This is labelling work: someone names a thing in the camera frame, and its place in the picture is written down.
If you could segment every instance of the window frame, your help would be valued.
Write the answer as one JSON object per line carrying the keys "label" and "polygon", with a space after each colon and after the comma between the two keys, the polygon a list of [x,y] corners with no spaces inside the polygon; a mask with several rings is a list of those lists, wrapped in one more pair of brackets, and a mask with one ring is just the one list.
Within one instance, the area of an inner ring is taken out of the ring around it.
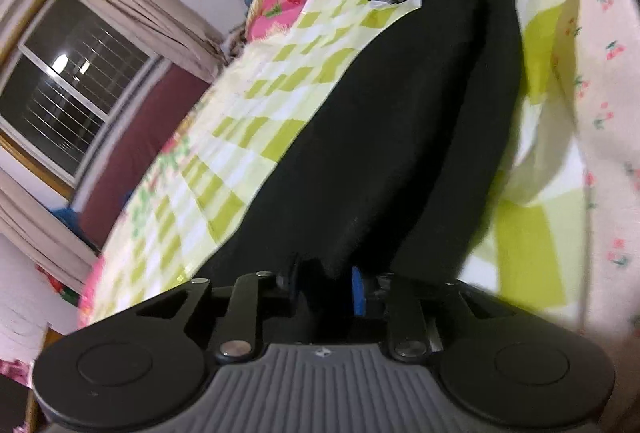
{"label": "window frame", "polygon": [[[157,63],[158,54],[148,48],[142,47],[139,42],[131,42],[147,55],[147,60],[142,65],[142,67],[140,67],[138,72],[134,75],[133,79],[124,89],[116,103],[113,105],[113,108],[111,108],[110,113],[106,114],[102,109],[98,108],[98,106],[96,106],[93,102],[82,95],[82,93],[78,92],[73,86],[71,86],[71,84],[69,84],[58,73],[51,69],[42,59],[35,55],[26,46],[26,41],[29,39],[33,31],[36,30],[41,20],[53,6],[55,1],[56,0],[46,0],[44,2],[36,15],[34,15],[33,19],[28,23],[25,30],[21,33],[17,44],[10,52],[8,59],[3,64],[2,70],[0,71],[0,96],[2,95],[4,87],[6,87],[6,84],[8,83],[10,77],[14,73],[18,61],[21,57],[25,57],[37,68],[39,68],[42,73],[49,75],[60,88],[69,93],[69,95],[71,95],[89,111],[94,113],[99,119],[101,119],[103,121],[102,126],[89,145],[89,148],[84,153],[84,156],[82,157],[82,160],[78,165],[75,175],[71,175],[69,172],[63,169],[62,166],[59,166],[56,162],[50,159],[49,156],[46,155],[46,153],[41,151],[36,145],[32,144],[2,116],[0,116],[0,130],[4,131],[11,139],[14,139],[15,142],[18,143],[18,145],[24,148],[27,153],[29,153],[34,159],[36,159],[36,161],[40,162],[44,166],[44,168],[48,169],[49,172],[55,175],[55,177],[62,180],[62,182],[65,182],[69,186],[75,188],[78,185],[78,181],[82,178],[84,171],[91,163],[92,157],[95,154],[95,149],[100,145],[100,142],[104,140],[104,137],[110,130],[110,127],[113,125],[114,121],[116,121],[117,117],[124,109],[124,106],[126,106],[127,101],[136,92],[138,87],[142,85],[146,75]],[[111,24],[110,22],[107,23],[122,34],[117,26],[113,26],[113,24]]]}

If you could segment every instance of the green and white checkered bedsheet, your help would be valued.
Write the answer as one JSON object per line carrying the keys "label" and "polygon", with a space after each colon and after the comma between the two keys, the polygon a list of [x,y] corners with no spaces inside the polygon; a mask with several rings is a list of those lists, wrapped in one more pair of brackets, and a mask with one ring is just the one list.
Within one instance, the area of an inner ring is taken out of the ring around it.
{"label": "green and white checkered bedsheet", "polygon": [[[249,44],[167,143],[118,219],[87,322],[188,280],[238,228],[260,186],[358,52],[419,3],[308,0],[289,33]],[[586,247],[582,163],[571,114],[558,107],[550,73],[564,3],[518,0],[526,95],[492,210],[462,278],[518,304],[573,318]],[[534,30],[542,47],[528,38]],[[553,146],[558,132],[566,137],[562,148]]]}

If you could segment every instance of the maroon panel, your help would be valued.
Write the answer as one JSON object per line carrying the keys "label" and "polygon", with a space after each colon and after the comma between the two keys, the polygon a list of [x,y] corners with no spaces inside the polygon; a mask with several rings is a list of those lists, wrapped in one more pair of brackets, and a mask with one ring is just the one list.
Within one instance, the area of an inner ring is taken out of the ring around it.
{"label": "maroon panel", "polygon": [[127,194],[136,188],[164,143],[208,87],[208,83],[172,65],[149,92],[114,146],[79,217],[82,232],[95,245],[104,245]]}

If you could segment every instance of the curtain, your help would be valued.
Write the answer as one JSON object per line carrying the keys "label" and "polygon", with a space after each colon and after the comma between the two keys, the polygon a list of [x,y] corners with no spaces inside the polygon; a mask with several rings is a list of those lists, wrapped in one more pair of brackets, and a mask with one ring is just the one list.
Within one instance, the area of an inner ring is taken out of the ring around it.
{"label": "curtain", "polygon": [[82,292],[94,252],[2,169],[0,233],[54,278]]}
{"label": "curtain", "polygon": [[133,42],[213,82],[226,64],[220,34],[179,0],[80,0]]}

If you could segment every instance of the gray ribbed surface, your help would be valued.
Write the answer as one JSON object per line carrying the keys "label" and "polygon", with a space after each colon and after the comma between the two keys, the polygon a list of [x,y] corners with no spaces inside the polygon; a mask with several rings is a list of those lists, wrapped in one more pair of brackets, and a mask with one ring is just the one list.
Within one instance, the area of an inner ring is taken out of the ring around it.
{"label": "gray ribbed surface", "polygon": [[[318,355],[328,351],[329,355]],[[497,433],[504,430],[453,406],[427,369],[395,363],[375,345],[272,345],[258,361],[220,369],[209,389],[190,409],[146,431]]]}

